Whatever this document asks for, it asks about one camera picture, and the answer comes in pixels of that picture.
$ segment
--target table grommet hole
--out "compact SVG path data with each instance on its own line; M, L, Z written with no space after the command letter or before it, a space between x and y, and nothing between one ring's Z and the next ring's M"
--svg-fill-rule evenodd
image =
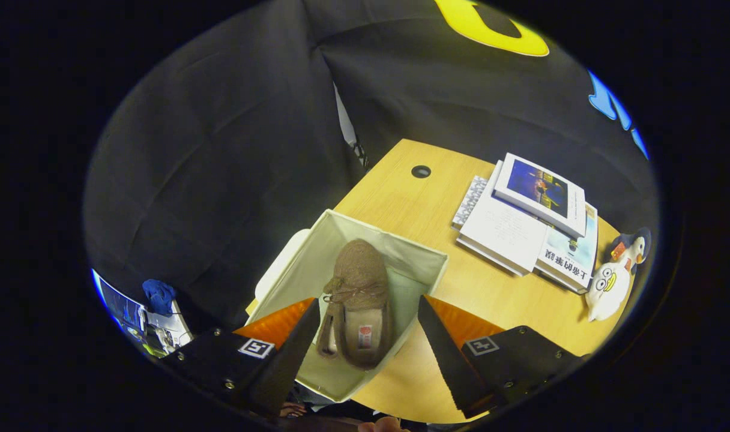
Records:
M415 167L411 170L411 174L416 178L427 178L430 174L432 174L432 170L426 165L415 165Z

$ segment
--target white plush toy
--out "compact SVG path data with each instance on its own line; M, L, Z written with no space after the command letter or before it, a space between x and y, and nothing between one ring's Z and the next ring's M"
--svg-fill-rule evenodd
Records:
M590 307L588 319L606 320L618 311L626 297L637 265L644 262L651 248L651 232L640 229L635 235L622 235L611 243L609 262L601 265L592 277L585 294Z

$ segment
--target black fabric curtain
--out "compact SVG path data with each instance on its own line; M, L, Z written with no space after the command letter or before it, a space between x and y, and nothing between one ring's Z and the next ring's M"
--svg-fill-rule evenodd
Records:
M238 323L285 242L365 173L334 83L371 165L403 137L493 163L510 151L582 186L618 230L656 233L650 162L590 104L587 69L541 36L544 57L485 46L434 0L269 0L231 17L152 70L109 121L85 191L94 268L138 301L160 279L219 325Z

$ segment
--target brown slipper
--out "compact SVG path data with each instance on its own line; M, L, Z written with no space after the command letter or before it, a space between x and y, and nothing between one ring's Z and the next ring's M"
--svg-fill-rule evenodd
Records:
M338 254L325 285L328 304L318 352L373 369L392 347L392 316L384 257L365 240L350 241ZM332 331L334 343L331 343Z

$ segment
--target stack of books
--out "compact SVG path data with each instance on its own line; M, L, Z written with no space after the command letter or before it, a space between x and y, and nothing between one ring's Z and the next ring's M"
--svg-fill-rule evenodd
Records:
M537 272L585 293L597 253L597 209L584 189L507 153L488 180L475 177L452 226L475 254L518 276Z

